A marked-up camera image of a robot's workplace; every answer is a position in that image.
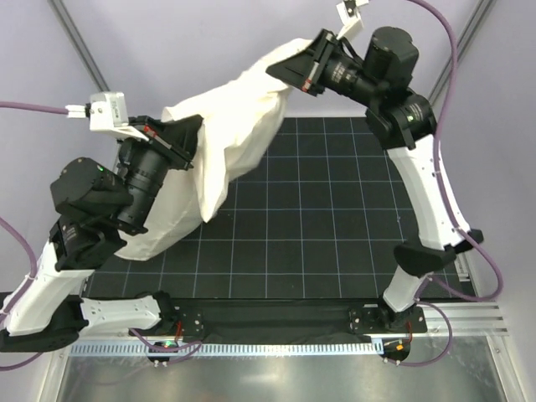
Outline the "cream pillowcase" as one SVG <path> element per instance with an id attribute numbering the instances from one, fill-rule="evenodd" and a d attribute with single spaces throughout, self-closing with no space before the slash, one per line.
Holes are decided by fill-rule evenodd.
<path id="1" fill-rule="evenodd" d="M 228 197 L 229 184 L 258 167 L 281 127 L 292 88 L 266 69 L 304 50 L 293 39 L 258 59 L 237 78 L 162 110 L 162 120 L 200 115 L 193 166 L 168 171 L 145 221 L 147 232 L 123 234 L 123 260 L 146 261 L 208 223 Z"/>

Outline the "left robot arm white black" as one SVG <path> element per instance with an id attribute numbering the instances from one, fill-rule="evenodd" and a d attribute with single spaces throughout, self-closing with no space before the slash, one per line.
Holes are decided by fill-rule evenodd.
<path id="1" fill-rule="evenodd" d="M 96 332 L 182 331 L 183 316 L 165 291 L 92 299 L 75 290 L 113 256 L 144 260 L 158 253 L 158 194 L 170 173 L 193 166 L 203 122 L 199 115 L 130 117 L 116 170 L 89 157 L 63 168 L 50 186 L 58 220 L 23 283 L 3 298 L 3 352 L 45 353 Z"/>

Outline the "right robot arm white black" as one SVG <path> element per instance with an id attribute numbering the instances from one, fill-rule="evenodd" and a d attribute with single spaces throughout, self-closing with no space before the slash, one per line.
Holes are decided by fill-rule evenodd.
<path id="1" fill-rule="evenodd" d="M 324 29 L 306 48 L 266 69 L 309 95 L 329 89 L 365 106 L 369 130 L 403 181 L 418 234 L 394 248 L 397 268 L 376 313 L 387 332 L 405 326 L 418 290 L 432 273 L 483 241 L 482 232 L 461 214 L 449 181 L 441 177 L 434 111 L 410 88 L 418 58 L 413 39 L 401 28 L 376 29 L 363 58 L 347 39 Z"/>

